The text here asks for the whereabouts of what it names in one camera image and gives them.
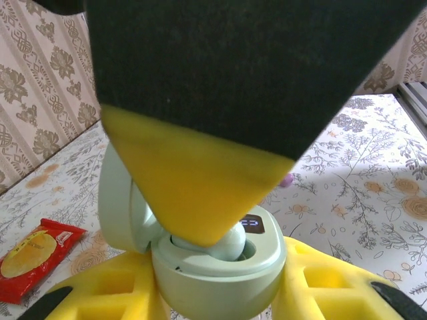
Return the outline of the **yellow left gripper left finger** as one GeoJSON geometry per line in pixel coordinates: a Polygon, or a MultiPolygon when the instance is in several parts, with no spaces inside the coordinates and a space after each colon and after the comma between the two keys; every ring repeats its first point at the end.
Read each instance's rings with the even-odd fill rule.
{"type": "Polygon", "coordinates": [[[20,319],[169,319],[151,253],[122,253],[53,286],[20,319]]]}

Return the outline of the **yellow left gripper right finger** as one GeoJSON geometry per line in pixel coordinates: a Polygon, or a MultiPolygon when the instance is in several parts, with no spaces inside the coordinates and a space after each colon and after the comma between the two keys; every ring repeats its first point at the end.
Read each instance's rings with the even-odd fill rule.
{"type": "Polygon", "coordinates": [[[425,319],[426,310],[385,278],[285,238],[288,254],[272,319],[425,319]]]}

